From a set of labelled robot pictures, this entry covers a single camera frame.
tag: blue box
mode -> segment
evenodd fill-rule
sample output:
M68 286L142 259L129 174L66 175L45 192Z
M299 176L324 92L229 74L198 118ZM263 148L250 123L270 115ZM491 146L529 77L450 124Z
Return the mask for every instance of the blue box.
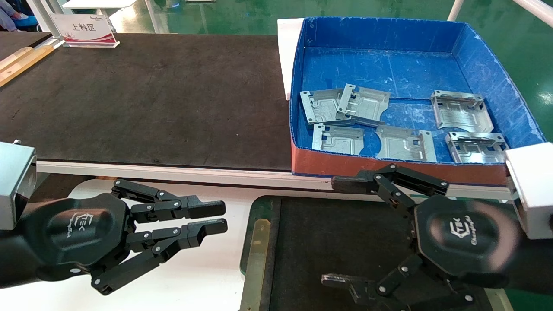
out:
M392 93L388 109L381 117L386 125L432 132L438 162L393 162L425 173L448 170L449 173L437 177L451 182L455 175L467 175L470 171L469 178L454 179L462 183L498 184L497 178L475 180L479 172L474 168L492 173L485 168L503 165L453 162L445 135L464 130L437 129L430 102L434 90L482 94L493 132L502 133L510 148L545 142L505 68L468 24L416 19L306 18L298 40L290 96L294 174L355 175L360 169L378 169L391 163L375 159L380 139L374 128L361 125L353 126L365 130L365 146L359 156L311 150L313 132L307 126L299 92L340 89L346 83Z

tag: white pole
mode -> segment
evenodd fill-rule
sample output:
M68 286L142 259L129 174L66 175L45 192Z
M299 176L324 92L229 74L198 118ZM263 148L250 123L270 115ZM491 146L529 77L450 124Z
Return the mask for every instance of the white pole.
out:
M447 17L447 20L449 20L450 22L454 22L457 19L457 15L459 15L459 11L463 6L464 1L465 0L455 0L455 3L453 3L453 7L451 8L450 15Z
M540 0L513 0L528 12L553 27L553 8Z

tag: black mat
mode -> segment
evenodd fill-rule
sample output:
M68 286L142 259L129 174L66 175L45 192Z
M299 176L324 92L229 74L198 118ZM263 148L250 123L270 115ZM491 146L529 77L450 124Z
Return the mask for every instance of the black mat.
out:
M34 48L47 38L50 33L0 32L0 60L26 46Z
M117 34L0 92L0 141L39 159L290 170L276 36Z
M355 305L347 291L323 287L321 275L380 280L410 254L406 226L404 219L381 203L282 198L270 310L366 310ZM477 288L474 293L479 306L468 310L491 311L484 290ZM419 272L397 294L412 303L449 291Z

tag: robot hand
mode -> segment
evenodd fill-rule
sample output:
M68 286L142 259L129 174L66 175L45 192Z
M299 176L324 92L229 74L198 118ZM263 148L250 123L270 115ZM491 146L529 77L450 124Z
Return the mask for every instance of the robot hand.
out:
M417 205L397 185L429 198ZM334 177L332 187L377 194L409 220L406 247L413 254L381 280L322 276L324 286L349 290L357 304L382 311L464 308L476 302L467 284L553 295L553 239L529 239L512 204L449 199L446 181L395 164L356 177ZM394 291L417 271L449 287L451 295L414 304L395 299Z
M142 204L129 208L123 198ZM108 295L180 250L200 246L206 236L227 231L225 219L152 232L135 232L135 221L197 219L225 211L222 201L203 203L195 195L177 197L122 179L111 194L27 206L14 230L0 231L0 288L90 274L92 286ZM139 254L124 261L130 251Z

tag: sign label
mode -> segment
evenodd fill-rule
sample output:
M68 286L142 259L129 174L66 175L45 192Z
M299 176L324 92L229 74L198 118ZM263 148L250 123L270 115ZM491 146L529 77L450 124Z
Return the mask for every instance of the sign label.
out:
M117 43L107 17L96 14L50 14L65 42L71 45L114 45Z

